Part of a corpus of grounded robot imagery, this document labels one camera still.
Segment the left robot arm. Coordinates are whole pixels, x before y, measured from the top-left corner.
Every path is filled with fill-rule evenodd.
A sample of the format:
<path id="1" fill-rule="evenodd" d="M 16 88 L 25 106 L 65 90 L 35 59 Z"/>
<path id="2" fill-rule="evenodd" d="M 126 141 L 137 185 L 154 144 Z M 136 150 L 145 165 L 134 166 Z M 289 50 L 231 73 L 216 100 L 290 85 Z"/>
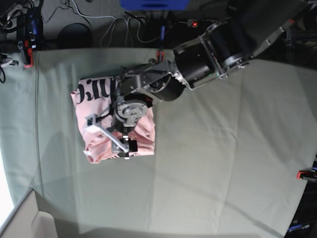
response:
<path id="1" fill-rule="evenodd" d="M 85 117 L 84 154 L 97 164 L 105 159 L 152 155 L 155 148 L 155 104 L 174 101 L 191 91 L 244 68 L 263 52 L 311 0 L 233 0 L 232 15 L 176 46 L 172 59 L 125 69 L 92 81 L 93 99 L 106 98 L 104 108 Z"/>

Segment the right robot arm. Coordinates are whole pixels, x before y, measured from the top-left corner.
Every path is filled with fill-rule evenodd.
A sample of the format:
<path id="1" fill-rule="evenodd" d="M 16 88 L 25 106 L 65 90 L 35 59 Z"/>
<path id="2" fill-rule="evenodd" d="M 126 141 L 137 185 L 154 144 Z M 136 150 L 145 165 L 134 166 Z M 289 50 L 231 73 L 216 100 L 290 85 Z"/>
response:
<path id="1" fill-rule="evenodd" d="M 20 26 L 18 23 L 13 25 L 13 22 L 19 15 L 23 15 L 23 7 L 27 4 L 26 0 L 1 0 L 0 1 L 0 34 L 6 35 L 15 32 Z M 12 63 L 7 55 L 0 50 L 0 82 L 5 83 L 6 76 L 3 70 L 4 67 Z"/>

